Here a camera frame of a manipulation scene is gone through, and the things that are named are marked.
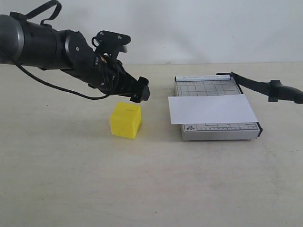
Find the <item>black cable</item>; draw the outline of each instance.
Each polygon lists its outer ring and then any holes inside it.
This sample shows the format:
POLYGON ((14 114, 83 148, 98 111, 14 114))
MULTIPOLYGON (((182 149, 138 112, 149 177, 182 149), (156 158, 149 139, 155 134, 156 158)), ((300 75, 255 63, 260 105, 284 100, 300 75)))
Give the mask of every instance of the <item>black cable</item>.
POLYGON ((90 97, 90 96, 86 96, 86 95, 83 95, 81 93, 78 93, 76 91, 73 91, 73 90, 68 90, 66 88, 62 88, 62 87, 58 87, 56 85, 53 85, 53 84, 50 84, 44 80, 41 80, 40 78, 34 76, 32 73, 30 73, 29 71, 27 71, 25 68, 23 68, 20 64, 16 63, 13 58, 8 54, 8 52, 6 51, 6 49, 4 47, 2 47, 2 43, 0 43, 0 49, 2 49, 2 51, 9 57, 9 59, 21 70, 23 71, 25 74, 27 74, 29 77, 31 77, 32 79, 38 81, 39 83, 42 83, 48 87, 51 87, 51 88, 54 88, 54 89, 57 89, 57 90, 60 90, 60 91, 64 91, 64 92, 68 92, 68 93, 71 93, 71 94, 74 94, 74 95, 77 95, 77 96, 80 96, 80 97, 83 97, 83 98, 86 98, 86 99, 90 99, 90 100, 101 100, 101 99, 105 99, 107 97, 109 97, 116 89, 117 85, 118 85, 118 80, 117 80, 117 83, 116 83, 116 86, 115 86, 115 89, 113 89, 111 91, 110 94, 107 94, 105 96, 102 96, 102 97, 90 97))

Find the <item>robotic arm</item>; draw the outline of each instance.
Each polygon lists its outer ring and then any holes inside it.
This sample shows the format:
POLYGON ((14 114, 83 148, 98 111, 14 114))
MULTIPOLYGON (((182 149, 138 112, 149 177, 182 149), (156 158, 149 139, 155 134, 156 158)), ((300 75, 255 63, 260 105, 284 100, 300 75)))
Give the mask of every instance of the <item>robotic arm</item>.
POLYGON ((62 9, 61 3, 51 0, 27 15, 11 12, 0 15, 0 64, 13 64, 31 78, 58 90, 70 92, 88 99, 98 100, 111 95, 129 97, 140 103, 150 97, 149 81, 138 80, 128 74, 117 60, 119 52, 126 52, 125 46, 131 38, 127 35, 100 31, 93 37, 93 50, 81 32, 57 31, 47 20, 54 20, 62 9), (28 20, 54 7, 50 18, 34 24, 28 20), (88 97, 74 91, 51 85, 32 75, 23 66, 38 67, 41 70, 61 70, 99 89, 105 96, 88 97))

